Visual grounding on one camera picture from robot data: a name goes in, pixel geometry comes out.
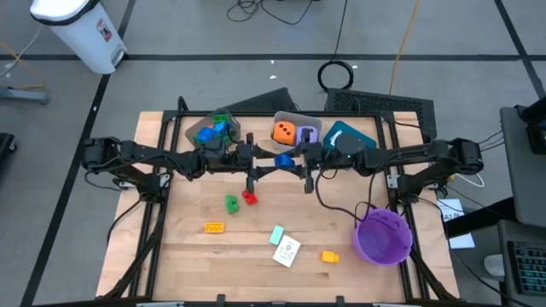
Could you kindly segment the black desk device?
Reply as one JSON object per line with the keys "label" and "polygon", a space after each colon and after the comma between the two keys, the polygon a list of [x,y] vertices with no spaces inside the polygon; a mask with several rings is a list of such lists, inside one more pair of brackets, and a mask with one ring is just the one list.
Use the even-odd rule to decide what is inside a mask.
{"label": "black desk device", "polygon": [[516,106],[520,119],[527,124],[526,134],[534,154],[546,155],[546,96],[529,107]]}

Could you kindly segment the grey plastic bin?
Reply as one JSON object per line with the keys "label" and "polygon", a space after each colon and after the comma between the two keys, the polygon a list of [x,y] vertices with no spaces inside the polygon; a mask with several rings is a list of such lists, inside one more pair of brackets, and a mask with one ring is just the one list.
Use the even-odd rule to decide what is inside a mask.
{"label": "grey plastic bin", "polygon": [[306,115],[301,115],[301,114],[297,114],[297,113],[289,113],[289,112],[279,111],[274,116],[272,130],[271,130],[271,133],[270,133],[270,140],[271,140],[272,147],[274,149],[277,149],[277,150],[280,150],[280,151],[286,151],[286,150],[289,150],[289,149],[294,148],[295,146],[297,146],[297,144],[296,144],[296,135],[295,135],[295,138],[294,138],[293,146],[280,144],[278,142],[275,142],[272,139],[273,128],[274,128],[275,123],[278,122],[278,121],[287,121],[287,122],[293,123],[295,125],[295,128],[296,128],[296,135],[297,135],[297,129],[298,129],[299,126],[303,126],[303,125],[313,126],[313,127],[315,127],[317,129],[318,134],[319,134],[317,142],[320,139],[321,132],[322,132],[322,121],[319,118],[306,116]]}

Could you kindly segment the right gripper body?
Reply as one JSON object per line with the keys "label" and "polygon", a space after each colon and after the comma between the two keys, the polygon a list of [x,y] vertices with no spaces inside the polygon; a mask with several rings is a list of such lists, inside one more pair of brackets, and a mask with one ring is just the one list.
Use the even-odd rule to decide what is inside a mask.
{"label": "right gripper body", "polygon": [[338,158],[334,157],[333,150],[325,149],[320,142],[310,142],[311,131],[303,129],[303,154],[305,162],[305,185],[304,191],[312,193],[314,190],[314,179],[312,172],[327,165],[330,167]]}

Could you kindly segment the grey stand foot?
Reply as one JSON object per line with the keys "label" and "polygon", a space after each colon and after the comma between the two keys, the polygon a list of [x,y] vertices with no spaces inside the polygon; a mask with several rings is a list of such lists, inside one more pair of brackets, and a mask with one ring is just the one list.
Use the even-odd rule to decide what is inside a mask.
{"label": "grey stand foot", "polygon": [[49,104],[47,93],[32,90],[17,90],[12,87],[0,85],[0,100],[36,102],[42,105]]}

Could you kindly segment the blue rounded toy brick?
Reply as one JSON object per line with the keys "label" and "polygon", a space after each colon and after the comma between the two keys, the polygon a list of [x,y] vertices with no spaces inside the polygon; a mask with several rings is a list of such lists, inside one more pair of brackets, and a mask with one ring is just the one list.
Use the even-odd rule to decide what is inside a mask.
{"label": "blue rounded toy brick", "polygon": [[295,161],[288,154],[279,154],[274,158],[275,167],[277,169],[289,169],[295,167]]}

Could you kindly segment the orange foam die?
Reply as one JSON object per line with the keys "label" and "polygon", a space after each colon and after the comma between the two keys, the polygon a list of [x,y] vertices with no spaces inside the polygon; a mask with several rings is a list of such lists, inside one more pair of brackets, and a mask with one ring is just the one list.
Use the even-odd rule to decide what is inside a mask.
{"label": "orange foam die", "polygon": [[293,146],[295,135],[296,128],[293,123],[278,121],[273,128],[272,139],[280,144]]}

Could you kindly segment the teal plastic bin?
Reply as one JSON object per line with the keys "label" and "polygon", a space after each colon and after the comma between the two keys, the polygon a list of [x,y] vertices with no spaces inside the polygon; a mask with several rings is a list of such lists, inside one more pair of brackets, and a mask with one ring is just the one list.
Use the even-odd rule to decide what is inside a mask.
{"label": "teal plastic bin", "polygon": [[325,136],[322,139],[322,145],[329,150],[334,149],[334,146],[330,143],[330,138],[332,135],[337,132],[338,130],[342,130],[343,133],[349,134],[351,136],[356,137],[359,141],[362,141],[367,148],[376,148],[376,141],[370,138],[369,136],[364,135],[362,132],[352,128],[350,125],[343,121],[336,121],[333,126],[328,130],[328,132],[325,134]]}

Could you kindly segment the grey side desk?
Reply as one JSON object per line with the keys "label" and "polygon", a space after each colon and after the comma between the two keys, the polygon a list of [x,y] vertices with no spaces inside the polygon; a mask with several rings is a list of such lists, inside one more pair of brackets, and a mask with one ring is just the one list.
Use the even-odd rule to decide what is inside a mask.
{"label": "grey side desk", "polygon": [[532,152],[527,124],[516,108],[501,108],[500,118],[515,216],[521,223],[546,228],[546,155]]}

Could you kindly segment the white gold-sided card box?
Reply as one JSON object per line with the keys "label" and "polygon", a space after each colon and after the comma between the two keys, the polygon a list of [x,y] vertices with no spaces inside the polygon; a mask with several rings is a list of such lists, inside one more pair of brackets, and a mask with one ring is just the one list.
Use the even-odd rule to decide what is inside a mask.
{"label": "white gold-sided card box", "polygon": [[301,243],[287,235],[284,235],[276,251],[273,254],[272,259],[278,262],[279,264],[290,268],[293,264],[294,259],[296,258],[298,251],[301,247]]}

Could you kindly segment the backlit keyboard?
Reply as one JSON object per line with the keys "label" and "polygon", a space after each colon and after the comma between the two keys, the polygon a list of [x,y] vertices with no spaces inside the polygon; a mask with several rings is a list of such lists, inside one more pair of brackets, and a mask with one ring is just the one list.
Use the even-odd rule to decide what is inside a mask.
{"label": "backlit keyboard", "polygon": [[546,245],[509,241],[508,257],[518,293],[546,297]]}

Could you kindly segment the white paper sheet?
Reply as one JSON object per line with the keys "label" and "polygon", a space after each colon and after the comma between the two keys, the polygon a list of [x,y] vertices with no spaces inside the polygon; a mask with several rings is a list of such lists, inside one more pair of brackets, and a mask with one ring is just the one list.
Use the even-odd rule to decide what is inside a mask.
{"label": "white paper sheet", "polygon": [[[437,200],[437,205],[441,211],[443,224],[447,224],[450,220],[465,215],[459,199]],[[475,248],[474,240],[470,233],[450,238],[449,245],[453,250]]]}

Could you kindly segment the grey round pad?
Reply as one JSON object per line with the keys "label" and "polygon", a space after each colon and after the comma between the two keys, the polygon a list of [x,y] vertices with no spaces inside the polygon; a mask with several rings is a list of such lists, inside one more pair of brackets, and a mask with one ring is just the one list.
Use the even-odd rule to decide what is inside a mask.
{"label": "grey round pad", "polygon": [[484,267],[485,270],[493,276],[504,277],[504,259],[502,254],[492,254],[484,258]]}

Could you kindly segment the purple plastic bucket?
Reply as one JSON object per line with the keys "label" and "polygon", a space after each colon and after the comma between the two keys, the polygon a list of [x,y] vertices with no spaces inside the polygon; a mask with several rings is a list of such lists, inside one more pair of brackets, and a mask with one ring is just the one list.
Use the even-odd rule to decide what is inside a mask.
{"label": "purple plastic bucket", "polygon": [[353,231],[353,251],[371,264],[396,266],[408,258],[412,246],[409,225],[394,211],[372,209]]}

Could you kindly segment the black perforated case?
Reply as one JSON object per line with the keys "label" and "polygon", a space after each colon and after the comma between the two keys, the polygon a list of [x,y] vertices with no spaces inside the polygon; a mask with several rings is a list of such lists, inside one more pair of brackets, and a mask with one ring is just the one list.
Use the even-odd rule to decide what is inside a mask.
{"label": "black perforated case", "polygon": [[371,92],[332,89],[328,92],[325,111],[379,111],[415,112],[421,127],[423,140],[428,142],[437,136],[436,119],[432,100],[376,94]]}

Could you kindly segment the black floor object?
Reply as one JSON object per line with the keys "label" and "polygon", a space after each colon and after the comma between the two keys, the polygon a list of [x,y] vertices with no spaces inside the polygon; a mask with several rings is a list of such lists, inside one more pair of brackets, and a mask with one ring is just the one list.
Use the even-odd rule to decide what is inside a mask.
{"label": "black floor object", "polygon": [[13,153],[16,150],[15,136],[9,133],[0,133],[0,155]]}

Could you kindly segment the white trash can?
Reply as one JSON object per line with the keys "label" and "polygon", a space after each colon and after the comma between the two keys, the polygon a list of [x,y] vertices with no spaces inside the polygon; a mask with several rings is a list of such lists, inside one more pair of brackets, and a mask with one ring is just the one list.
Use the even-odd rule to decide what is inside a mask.
{"label": "white trash can", "polygon": [[127,52],[101,0],[33,0],[30,14],[97,74],[115,72]]}

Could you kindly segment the black flat panel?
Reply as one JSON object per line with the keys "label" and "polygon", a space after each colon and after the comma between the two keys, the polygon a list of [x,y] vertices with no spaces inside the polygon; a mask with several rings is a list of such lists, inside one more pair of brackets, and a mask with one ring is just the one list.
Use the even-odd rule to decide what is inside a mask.
{"label": "black flat panel", "polygon": [[224,107],[233,111],[298,111],[288,88],[282,87]]}

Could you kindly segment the purple foam die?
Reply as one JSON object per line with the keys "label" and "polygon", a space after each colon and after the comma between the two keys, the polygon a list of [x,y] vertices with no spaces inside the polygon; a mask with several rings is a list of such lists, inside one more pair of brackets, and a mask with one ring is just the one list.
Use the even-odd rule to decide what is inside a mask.
{"label": "purple foam die", "polygon": [[297,129],[297,135],[296,135],[297,145],[300,145],[300,143],[302,142],[305,131],[308,131],[309,133],[309,143],[317,142],[317,139],[319,136],[317,129],[313,126],[303,125],[303,126],[299,126]]}

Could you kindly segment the brown translucent bin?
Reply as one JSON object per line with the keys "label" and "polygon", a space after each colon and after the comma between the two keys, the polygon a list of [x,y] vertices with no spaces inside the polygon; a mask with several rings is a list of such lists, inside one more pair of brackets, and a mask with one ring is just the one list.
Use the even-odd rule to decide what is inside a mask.
{"label": "brown translucent bin", "polygon": [[[206,143],[196,143],[194,140],[194,136],[199,132],[199,130],[201,130],[204,127],[213,128],[215,124],[212,121],[212,116],[218,113],[227,113],[230,115],[230,123],[233,126],[233,132],[231,133],[231,136],[219,136],[217,134],[216,138],[212,141],[209,141]],[[231,144],[233,144],[234,142],[237,142],[240,139],[241,124],[227,109],[221,107],[210,112],[203,119],[199,120],[195,125],[188,128],[185,132],[185,136],[196,148],[199,148],[202,146],[210,147],[214,145],[225,145],[226,147],[229,147]]]}

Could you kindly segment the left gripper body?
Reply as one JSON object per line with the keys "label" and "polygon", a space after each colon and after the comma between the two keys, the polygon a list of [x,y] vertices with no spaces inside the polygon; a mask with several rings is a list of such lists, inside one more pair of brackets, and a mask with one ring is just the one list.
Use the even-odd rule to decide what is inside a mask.
{"label": "left gripper body", "polygon": [[253,133],[246,134],[245,141],[238,141],[235,150],[229,154],[232,164],[238,171],[244,171],[247,174],[246,191],[254,192],[255,169],[253,164]]}

